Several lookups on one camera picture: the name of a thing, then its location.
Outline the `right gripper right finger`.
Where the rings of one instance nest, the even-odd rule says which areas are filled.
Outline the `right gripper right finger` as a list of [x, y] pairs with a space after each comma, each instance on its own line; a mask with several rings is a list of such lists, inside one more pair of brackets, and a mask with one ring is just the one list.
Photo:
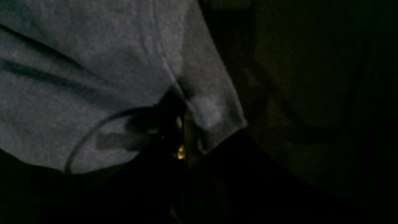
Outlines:
[[189, 168], [201, 165], [204, 155], [198, 149], [199, 129], [195, 123], [192, 111], [186, 109], [184, 114], [184, 147], [185, 160]]

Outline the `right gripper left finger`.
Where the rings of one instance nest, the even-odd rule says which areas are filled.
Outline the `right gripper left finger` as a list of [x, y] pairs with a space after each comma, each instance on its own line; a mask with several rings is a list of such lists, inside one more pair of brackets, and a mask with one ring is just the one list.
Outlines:
[[152, 156], [155, 159], [186, 161], [184, 116], [187, 108], [180, 92], [169, 88], [153, 109], [158, 130]]

